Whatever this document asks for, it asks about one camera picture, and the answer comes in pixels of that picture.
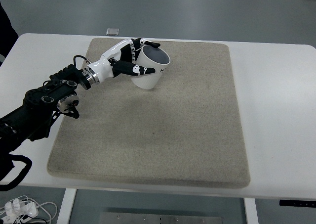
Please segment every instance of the robotic arm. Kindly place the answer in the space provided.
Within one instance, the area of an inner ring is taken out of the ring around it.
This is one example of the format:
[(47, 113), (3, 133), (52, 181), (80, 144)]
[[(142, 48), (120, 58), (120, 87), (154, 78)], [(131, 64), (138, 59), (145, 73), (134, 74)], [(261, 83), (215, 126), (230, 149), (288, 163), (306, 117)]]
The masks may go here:
[[(62, 71), (51, 75), (42, 87), (26, 92), (22, 106), (0, 119), (0, 180), (14, 168), (13, 160), (26, 164), (25, 168), (8, 185), (0, 185), (0, 191), (7, 191), (17, 186), (32, 166), (32, 161), (24, 156), (10, 154), (21, 143), (49, 136), (50, 128), (57, 118), (64, 114), (77, 119), (76, 106), (79, 98), (76, 88), (80, 84), (86, 90), (106, 78), (119, 74), (131, 76), (146, 75), (155, 72), (154, 68), (134, 64), (140, 49), (144, 45), (159, 47), (160, 44), (144, 38), (126, 39), (102, 54), (100, 60), (91, 63), (83, 56), (74, 57), (74, 63)], [(76, 68), (76, 58), (81, 57), (89, 63), (84, 69)]]

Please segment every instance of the white mug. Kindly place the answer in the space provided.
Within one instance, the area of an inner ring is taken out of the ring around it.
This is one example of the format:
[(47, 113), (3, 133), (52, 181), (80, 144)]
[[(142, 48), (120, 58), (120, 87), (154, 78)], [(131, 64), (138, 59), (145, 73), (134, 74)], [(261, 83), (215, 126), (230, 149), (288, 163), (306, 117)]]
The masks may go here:
[(160, 48), (154, 48), (149, 45), (145, 45), (142, 47), (135, 64), (142, 67), (151, 67), (155, 69), (155, 73), (131, 77), (132, 82), (135, 85), (149, 90), (154, 88), (159, 78), (162, 76), (164, 70), (170, 64), (170, 57), (164, 50)]

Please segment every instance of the person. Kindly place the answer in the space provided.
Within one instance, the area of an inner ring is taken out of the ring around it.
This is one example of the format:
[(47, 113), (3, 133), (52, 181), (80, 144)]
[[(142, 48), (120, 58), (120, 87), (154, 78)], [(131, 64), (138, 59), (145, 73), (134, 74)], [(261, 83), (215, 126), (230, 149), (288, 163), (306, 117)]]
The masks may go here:
[(18, 37), (0, 2), (0, 54), (2, 56), (8, 56)]

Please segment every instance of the white robotic hand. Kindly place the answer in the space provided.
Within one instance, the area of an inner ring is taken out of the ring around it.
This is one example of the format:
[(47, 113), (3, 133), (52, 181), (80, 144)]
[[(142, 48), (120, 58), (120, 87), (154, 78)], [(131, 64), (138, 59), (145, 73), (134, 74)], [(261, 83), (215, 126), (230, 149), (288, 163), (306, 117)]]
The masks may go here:
[(103, 53), (100, 60), (88, 64), (83, 74), (92, 85), (93, 83), (102, 83), (106, 78), (116, 77), (121, 73), (131, 76), (154, 73), (154, 68), (134, 64), (138, 58), (140, 49), (144, 45), (150, 45), (154, 48), (160, 46), (160, 44), (144, 38), (123, 40)]

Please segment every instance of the felt pad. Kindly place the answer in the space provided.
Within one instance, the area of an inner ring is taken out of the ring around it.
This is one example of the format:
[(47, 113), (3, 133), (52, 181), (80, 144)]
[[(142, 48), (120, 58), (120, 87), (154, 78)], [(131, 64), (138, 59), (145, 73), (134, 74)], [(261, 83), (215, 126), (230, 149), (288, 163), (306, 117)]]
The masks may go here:
[[(92, 62), (120, 42), (93, 39)], [(64, 117), (53, 176), (107, 182), (240, 188), (250, 182), (229, 49), (159, 42), (171, 63), (151, 90), (119, 75), (78, 86), (80, 117)]]

